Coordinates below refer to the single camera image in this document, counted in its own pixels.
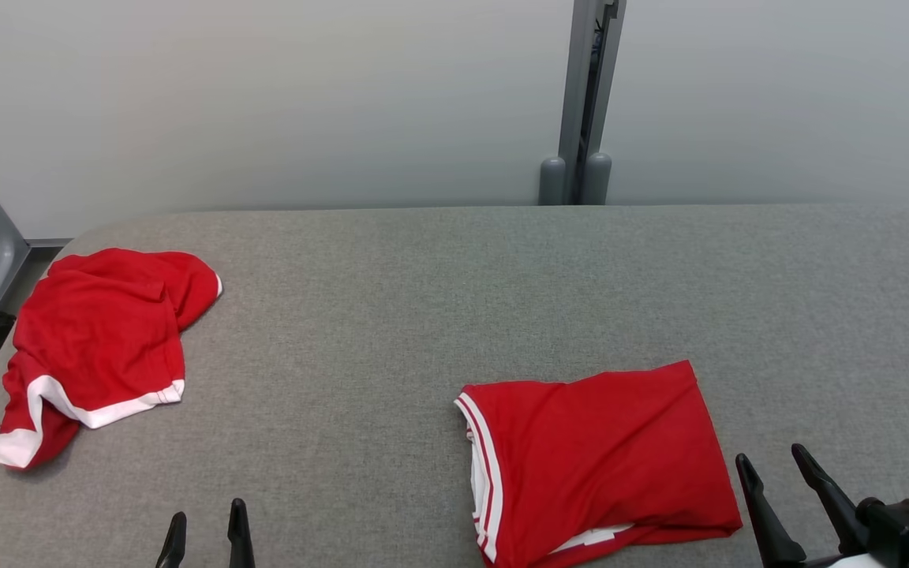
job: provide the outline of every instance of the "gray fabric surface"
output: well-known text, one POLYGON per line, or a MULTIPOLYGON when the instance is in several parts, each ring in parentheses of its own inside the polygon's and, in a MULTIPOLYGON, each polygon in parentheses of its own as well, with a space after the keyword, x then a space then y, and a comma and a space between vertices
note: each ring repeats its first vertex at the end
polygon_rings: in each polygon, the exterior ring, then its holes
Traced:
MULTIPOLYGON (((185 566, 225 566, 235 496, 260 566, 480 566, 459 388, 687 358, 729 466, 748 453, 810 554, 836 538, 791 443, 855 500, 909 496, 909 212, 199 213, 62 255, 106 247, 192 252, 225 292, 184 333, 183 402, 83 431, 35 472, 0 466, 0 566, 152 566, 178 510, 185 566)), ((0 418, 5 402, 0 384, 0 418)), ((758 557, 747 526, 594 565, 758 557)))

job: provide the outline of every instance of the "red cloth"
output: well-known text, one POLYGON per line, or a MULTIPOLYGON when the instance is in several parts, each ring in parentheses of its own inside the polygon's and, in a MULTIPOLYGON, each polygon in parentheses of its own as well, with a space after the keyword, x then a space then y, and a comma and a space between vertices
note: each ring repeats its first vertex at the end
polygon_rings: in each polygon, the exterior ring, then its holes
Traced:
POLYGON ((743 525, 689 362, 469 385, 455 404, 473 441, 473 520, 490 566, 573 566, 743 525))
POLYGON ((16 321, 0 463, 35 467, 62 452, 80 423, 100 428, 179 402, 180 332, 222 291, 187 252, 108 248, 51 265, 16 321))

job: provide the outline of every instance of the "white wall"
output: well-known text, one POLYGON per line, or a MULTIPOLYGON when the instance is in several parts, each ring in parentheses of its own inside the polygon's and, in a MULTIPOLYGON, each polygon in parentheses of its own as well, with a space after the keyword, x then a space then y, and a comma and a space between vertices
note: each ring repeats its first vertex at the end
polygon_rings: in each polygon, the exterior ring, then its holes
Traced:
POLYGON ((0 201, 144 213, 535 204, 564 0, 0 0, 0 201))
POLYGON ((909 1, 630 0, 610 204, 909 202, 909 1))

